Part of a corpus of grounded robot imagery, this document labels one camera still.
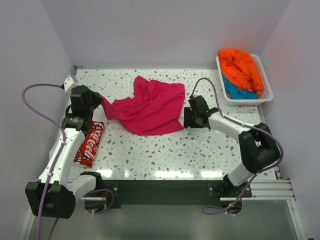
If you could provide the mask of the magenta t shirt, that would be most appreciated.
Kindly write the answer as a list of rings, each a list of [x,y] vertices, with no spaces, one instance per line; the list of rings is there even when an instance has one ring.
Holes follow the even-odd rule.
[[[117,120],[128,132],[140,136],[165,135],[183,130],[179,122],[185,102],[185,85],[147,80],[137,76],[133,82],[133,97],[105,97],[101,105],[107,120]]]

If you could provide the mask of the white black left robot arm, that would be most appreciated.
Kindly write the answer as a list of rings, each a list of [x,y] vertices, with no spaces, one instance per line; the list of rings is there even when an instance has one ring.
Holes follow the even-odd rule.
[[[89,133],[94,110],[101,104],[102,97],[78,83],[64,84],[61,88],[70,95],[71,113],[66,112],[61,123],[49,120],[59,128],[60,135],[45,170],[25,187],[31,211],[37,217],[68,219],[77,201],[88,193],[99,196],[104,190],[98,172],[82,172],[76,181],[68,183],[72,163]]]

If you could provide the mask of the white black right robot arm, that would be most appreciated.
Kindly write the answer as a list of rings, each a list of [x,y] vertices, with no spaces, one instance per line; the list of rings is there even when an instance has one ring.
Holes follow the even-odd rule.
[[[213,129],[239,143],[241,163],[223,177],[222,189],[227,196],[235,196],[248,179],[280,159],[281,152],[266,124],[252,125],[224,116],[217,107],[209,108],[201,95],[190,97],[188,102],[184,128]]]

